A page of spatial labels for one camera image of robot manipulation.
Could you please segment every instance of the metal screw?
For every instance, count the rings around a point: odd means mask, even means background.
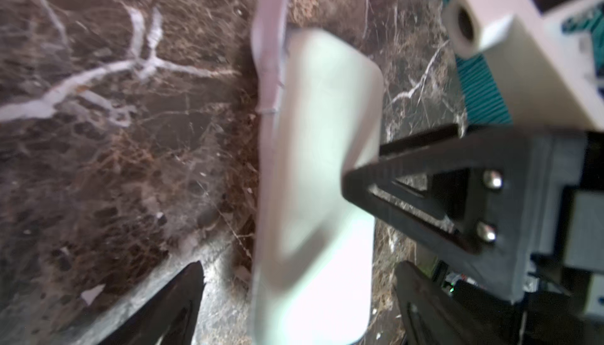
[[[493,243],[497,239],[495,228],[484,222],[478,222],[476,225],[476,234],[487,243]]]
[[[487,169],[483,173],[483,183],[489,189],[499,190],[503,186],[503,177],[501,172],[494,169]]]

